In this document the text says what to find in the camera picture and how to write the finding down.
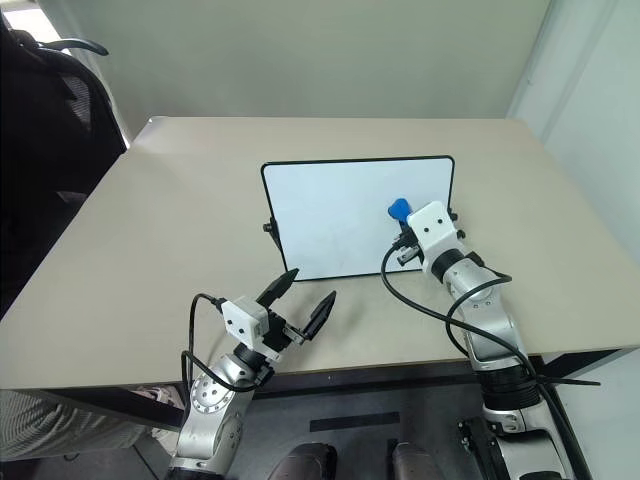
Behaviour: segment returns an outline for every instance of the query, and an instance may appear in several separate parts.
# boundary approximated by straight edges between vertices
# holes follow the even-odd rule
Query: black chair
[[[44,44],[0,28],[4,315],[126,147],[103,85],[61,52],[107,55],[104,47],[79,39]]]

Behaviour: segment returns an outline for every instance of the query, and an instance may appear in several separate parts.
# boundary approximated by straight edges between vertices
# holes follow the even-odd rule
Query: whiteboard frame
[[[447,158],[451,161],[451,178],[449,180],[449,197],[447,199],[447,209],[449,210],[451,207],[451,194],[453,192],[453,177],[455,176],[455,167],[456,162],[455,159],[451,155],[420,155],[420,156],[407,156],[407,157],[383,157],[383,158],[350,158],[350,159],[333,159],[333,160],[288,160],[282,162],[267,162],[260,167],[260,176],[262,177],[262,185],[264,186],[264,191],[267,196],[267,203],[269,204],[269,212],[271,214],[271,225],[275,224],[276,230],[275,235],[278,237],[278,244],[280,243],[280,235],[278,229],[278,219],[276,218],[273,205],[271,203],[271,196],[269,195],[269,187],[267,186],[267,180],[265,177],[265,169],[270,166],[282,166],[282,165],[314,165],[314,164],[322,164],[322,163],[368,163],[368,162],[395,162],[395,161],[406,161],[406,160],[442,160]],[[284,250],[280,245],[276,244],[276,248],[280,251],[280,257],[282,258],[282,263],[284,265],[285,271],[289,270],[287,266],[287,260],[284,254]],[[399,270],[397,272],[388,272],[391,273],[401,273],[401,272],[412,272],[420,270],[420,267],[414,269],[407,270]],[[331,280],[336,278],[355,278],[355,277],[364,277],[378,275],[377,272],[374,273],[359,273],[354,275],[338,275],[333,277],[320,277],[320,278],[305,278],[301,280],[295,280],[296,282],[307,282],[314,280]]]

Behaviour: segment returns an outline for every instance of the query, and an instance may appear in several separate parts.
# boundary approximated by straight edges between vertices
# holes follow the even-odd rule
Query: floor
[[[476,385],[425,387],[351,394],[319,394],[254,401],[230,479],[267,478],[273,467],[296,445],[325,442],[338,451],[337,480],[387,480],[386,455],[390,440],[411,441],[436,460],[444,478],[481,478],[473,458],[460,445],[457,422],[480,414]],[[373,424],[348,427],[337,417],[367,417]],[[162,479],[169,456],[151,438],[134,447],[4,466],[2,480],[62,480],[82,478]]]

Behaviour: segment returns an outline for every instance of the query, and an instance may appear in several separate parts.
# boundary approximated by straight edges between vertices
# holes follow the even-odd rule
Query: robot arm
[[[190,386],[189,413],[167,480],[223,480],[242,437],[244,415],[254,390],[274,373],[271,362],[280,361],[281,352],[291,342],[301,345],[312,340],[328,319],[335,291],[320,302],[302,331],[269,308],[289,289],[297,273],[295,269],[282,275],[256,301],[240,297],[233,302],[216,302],[227,333],[240,343],[210,369],[190,357],[203,373]]]
[[[502,286],[492,282],[500,277],[460,242],[445,206],[430,203],[409,215],[407,223],[410,232],[403,234],[406,250],[398,259],[400,263],[420,253],[425,274],[433,274],[455,300],[462,300],[459,307],[465,324],[508,342],[526,355],[516,325],[503,307]],[[487,283],[494,284],[483,288]],[[484,419],[495,435],[492,444],[501,457],[498,470],[503,476],[497,478],[520,479],[539,472],[547,472],[544,478],[576,478],[536,378],[504,346],[468,331],[464,338],[482,387]]]

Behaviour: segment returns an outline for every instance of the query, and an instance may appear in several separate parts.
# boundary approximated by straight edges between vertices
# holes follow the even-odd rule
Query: table
[[[197,292],[257,295],[282,273],[259,168],[265,162],[449,154],[465,242],[511,274],[505,303],[529,353],[640,344],[640,270],[516,120],[155,117],[87,200],[0,322],[0,387],[52,389],[180,378]],[[420,272],[392,276],[446,311]],[[274,304],[331,319],[279,372],[456,360],[442,324],[398,303],[377,276],[302,282]],[[221,317],[198,310],[196,352],[229,352]]]

